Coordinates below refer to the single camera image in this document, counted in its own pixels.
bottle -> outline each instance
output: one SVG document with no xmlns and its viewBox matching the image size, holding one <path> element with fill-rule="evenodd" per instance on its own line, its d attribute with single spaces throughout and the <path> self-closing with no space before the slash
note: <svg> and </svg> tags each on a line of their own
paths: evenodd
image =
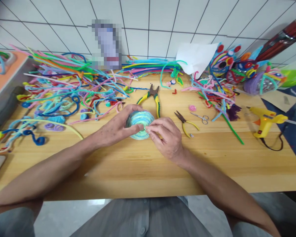
<svg viewBox="0 0 296 237">
<path fill-rule="evenodd" d="M 296 20 L 270 39 L 262 48 L 256 60 L 263 61 L 278 55 L 296 42 Z"/>
</svg>

yellow pliers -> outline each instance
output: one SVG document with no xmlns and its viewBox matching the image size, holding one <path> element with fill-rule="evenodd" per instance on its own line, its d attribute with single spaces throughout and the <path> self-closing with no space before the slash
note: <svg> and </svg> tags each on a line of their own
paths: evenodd
<svg viewBox="0 0 296 237">
<path fill-rule="evenodd" d="M 181 120 L 183 132 L 189 138 L 191 138 L 191 136 L 186 132 L 186 130 L 185 130 L 185 124 L 184 123 L 190 123 L 190 124 L 194 125 L 194 127 L 196 127 L 197 130 L 200 130 L 196 124 L 194 124 L 194 123 L 192 123 L 190 121 L 187 121 L 178 111 L 177 111 L 177 113 L 174 112 L 174 114 Z"/>
<path fill-rule="evenodd" d="M 157 87 L 157 89 L 153 90 L 153 85 L 151 84 L 149 91 L 139 99 L 139 101 L 137 102 L 137 104 L 139 105 L 141 102 L 143 102 L 144 100 L 146 100 L 147 98 L 149 98 L 149 96 L 153 96 L 155 99 L 155 102 L 157 104 L 157 118 L 160 118 L 160 102 L 159 102 L 159 97 L 158 97 L 158 90 L 159 90 L 159 86 Z"/>
</svg>

forearm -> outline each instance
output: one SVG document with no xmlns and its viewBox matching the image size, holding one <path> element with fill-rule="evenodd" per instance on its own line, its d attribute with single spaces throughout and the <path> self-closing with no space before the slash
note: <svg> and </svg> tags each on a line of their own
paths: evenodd
<svg viewBox="0 0 296 237">
<path fill-rule="evenodd" d="M 195 178 L 212 203 L 226 214 L 280 236 L 268 214 L 235 181 L 184 150 L 178 165 Z"/>
<path fill-rule="evenodd" d="M 29 168 L 0 192 L 0 205 L 44 197 L 97 148 L 95 134 Z"/>
</svg>

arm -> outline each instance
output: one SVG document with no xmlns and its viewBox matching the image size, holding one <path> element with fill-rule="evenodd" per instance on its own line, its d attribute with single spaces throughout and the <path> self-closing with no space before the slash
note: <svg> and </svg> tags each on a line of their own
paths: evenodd
<svg viewBox="0 0 296 237">
<path fill-rule="evenodd" d="M 19 206 L 32 208 L 32 201 L 43 199 L 49 191 L 78 169 L 95 150 L 113 145 L 142 130 L 142 124 L 125 128 L 129 114 L 135 110 L 142 111 L 142 108 L 138 105 L 126 106 L 97 132 L 16 177 L 0 191 L 0 213 Z"/>
<path fill-rule="evenodd" d="M 280 237 L 268 214 L 235 181 L 216 167 L 198 159 L 182 146 L 181 132 L 170 118 L 153 121 L 146 127 L 158 150 L 186 170 L 201 186 L 212 203 L 224 211 L 228 221 L 244 221 Z"/>
</svg>

wooden table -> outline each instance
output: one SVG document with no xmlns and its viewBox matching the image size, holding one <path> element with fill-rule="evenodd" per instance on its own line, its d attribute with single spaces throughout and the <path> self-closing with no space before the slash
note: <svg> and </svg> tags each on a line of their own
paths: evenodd
<svg viewBox="0 0 296 237">
<path fill-rule="evenodd" d="M 139 82 L 134 81 L 132 86 L 149 88 L 160 85 L 160 76 L 146 76 Z M 185 87 L 190 85 L 189 77 L 182 77 Z M 163 76 L 163 81 L 170 80 L 169 74 Z M 194 126 L 187 124 L 186 129 L 194 135 L 188 138 L 182 131 L 183 144 L 193 153 L 198 154 L 208 162 L 213 163 L 233 180 L 239 183 L 248 192 L 274 192 L 296 190 L 296 156 L 284 140 L 282 151 L 267 149 L 252 133 L 257 126 L 252 122 L 258 118 L 249 112 L 246 106 L 265 107 L 259 97 L 250 97 L 245 94 L 237 96 L 236 103 L 243 109 L 241 119 L 232 122 L 232 126 L 243 139 L 241 145 L 229 129 L 225 120 L 220 117 L 215 122 L 203 125 L 201 119 L 190 114 L 188 105 L 195 105 L 196 113 L 208 115 L 213 119 L 217 112 L 207 108 L 196 92 L 181 92 L 181 87 L 176 84 L 173 90 L 160 88 L 159 99 L 161 116 L 169 116 L 182 131 L 181 121 L 175 116 L 178 110 L 187 120 L 200 127 L 197 131 Z M 136 90 L 131 98 L 125 100 L 127 104 L 136 103 L 146 91 Z M 153 98 L 143 102 L 144 109 L 156 116 L 156 105 Z M 100 111 L 107 111 L 104 103 Z M 20 119 L 26 109 L 18 108 L 9 124 L 15 119 Z M 89 121 L 75 124 L 74 127 L 87 137 L 97 131 L 109 121 L 115 111 L 100 121 Z M 70 117 L 68 120 L 76 121 L 79 116 Z M 48 137 L 48 143 L 36 146 L 30 137 L 18 139 L 12 153 L 8 154 L 6 162 L 0 169 L 0 190 L 20 173 L 34 164 L 46 159 L 54 153 L 74 145 L 79 141 L 76 134 L 66 129 L 63 132 L 49 132 L 41 124 L 37 130 L 39 135 Z M 273 125 L 266 138 L 269 145 L 275 143 L 280 146 L 277 139 L 280 131 Z M 163 197 L 203 194 L 197 183 L 184 170 L 165 159 L 155 148 L 150 139 L 136 141 L 127 138 L 120 143 L 97 150 L 94 152 L 66 181 L 51 192 L 48 200 L 76 200 L 98 198 L 137 198 L 137 197 Z"/>
</svg>

